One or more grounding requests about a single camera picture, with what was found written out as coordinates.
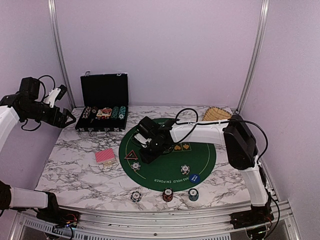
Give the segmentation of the black triangular dealer button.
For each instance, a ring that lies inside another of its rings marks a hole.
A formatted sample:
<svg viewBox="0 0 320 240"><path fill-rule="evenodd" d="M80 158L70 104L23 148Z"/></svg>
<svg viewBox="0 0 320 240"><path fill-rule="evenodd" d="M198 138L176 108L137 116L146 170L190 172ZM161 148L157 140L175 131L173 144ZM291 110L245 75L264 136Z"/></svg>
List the black triangular dealer button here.
<svg viewBox="0 0 320 240"><path fill-rule="evenodd" d="M126 160L138 160L139 159L134 150L131 150L124 158Z"/></svg>

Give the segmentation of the white chips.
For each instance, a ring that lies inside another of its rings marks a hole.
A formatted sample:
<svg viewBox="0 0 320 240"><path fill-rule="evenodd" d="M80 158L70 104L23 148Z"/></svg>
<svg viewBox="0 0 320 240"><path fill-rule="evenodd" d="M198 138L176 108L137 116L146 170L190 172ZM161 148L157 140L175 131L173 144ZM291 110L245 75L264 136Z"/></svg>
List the white chips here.
<svg viewBox="0 0 320 240"><path fill-rule="evenodd" d="M182 165L180 167L180 172L182 175L188 175L190 173L190 166L186 164Z"/></svg>
<svg viewBox="0 0 320 240"><path fill-rule="evenodd" d="M131 164L131 168L134 170L134 171L139 171L141 169L141 164L139 162L133 162Z"/></svg>

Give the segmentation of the blue small blind button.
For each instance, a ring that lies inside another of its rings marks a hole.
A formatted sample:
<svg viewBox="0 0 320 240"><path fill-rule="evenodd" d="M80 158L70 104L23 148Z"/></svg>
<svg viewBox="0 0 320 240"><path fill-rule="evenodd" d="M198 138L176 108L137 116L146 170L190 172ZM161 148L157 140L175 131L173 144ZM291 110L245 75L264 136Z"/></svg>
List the blue small blind button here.
<svg viewBox="0 0 320 240"><path fill-rule="evenodd" d="M200 175L195 173L191 174L189 176L189 181L193 184L199 183L201 181Z"/></svg>

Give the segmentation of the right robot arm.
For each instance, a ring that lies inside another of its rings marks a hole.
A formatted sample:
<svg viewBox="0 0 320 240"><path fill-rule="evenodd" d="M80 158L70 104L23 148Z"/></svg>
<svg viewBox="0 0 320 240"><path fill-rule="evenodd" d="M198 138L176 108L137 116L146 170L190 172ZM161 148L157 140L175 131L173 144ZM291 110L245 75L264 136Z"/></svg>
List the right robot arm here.
<svg viewBox="0 0 320 240"><path fill-rule="evenodd" d="M229 165L240 172L249 192L251 210L247 219L258 224L267 216L272 200L261 166L262 155L248 127L250 124L251 121L237 114L216 121L181 122L178 118L170 118L162 124L146 116L136 126L137 133L146 141L139 154L142 161L149 164L182 142L223 146Z"/></svg>

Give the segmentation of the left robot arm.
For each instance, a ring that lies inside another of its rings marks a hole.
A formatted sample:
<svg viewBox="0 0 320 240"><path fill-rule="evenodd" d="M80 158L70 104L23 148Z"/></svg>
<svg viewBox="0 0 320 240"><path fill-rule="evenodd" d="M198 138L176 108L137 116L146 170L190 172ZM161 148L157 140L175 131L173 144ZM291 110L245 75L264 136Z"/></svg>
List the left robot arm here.
<svg viewBox="0 0 320 240"><path fill-rule="evenodd" d="M58 129L76 122L68 109L55 105L67 92L63 84L46 91L40 78L25 77L19 90L0 101L0 162L8 163L0 172L9 184L0 183L0 209L35 209L37 218L66 224L77 219L77 212L59 207L57 197L48 191L34 190Z"/></svg>

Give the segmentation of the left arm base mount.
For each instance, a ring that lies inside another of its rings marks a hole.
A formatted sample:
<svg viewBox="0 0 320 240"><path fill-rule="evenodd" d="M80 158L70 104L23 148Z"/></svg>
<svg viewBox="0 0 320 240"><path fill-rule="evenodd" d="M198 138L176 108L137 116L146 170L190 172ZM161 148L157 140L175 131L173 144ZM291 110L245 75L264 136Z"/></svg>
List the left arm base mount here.
<svg viewBox="0 0 320 240"><path fill-rule="evenodd" d="M36 217L56 225L56 228L76 227L80 213L78 211L60 209L59 211L40 209Z"/></svg>

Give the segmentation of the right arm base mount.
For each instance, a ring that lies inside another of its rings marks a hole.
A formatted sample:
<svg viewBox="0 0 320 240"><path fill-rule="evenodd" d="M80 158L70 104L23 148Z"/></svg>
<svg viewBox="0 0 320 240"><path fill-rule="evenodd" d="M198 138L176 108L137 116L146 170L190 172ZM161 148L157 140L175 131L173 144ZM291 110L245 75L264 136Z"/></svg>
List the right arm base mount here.
<svg viewBox="0 0 320 240"><path fill-rule="evenodd" d="M273 221L274 215L271 213L253 212L251 210L235 212L230 215L230 223L234 229L251 227Z"/></svg>

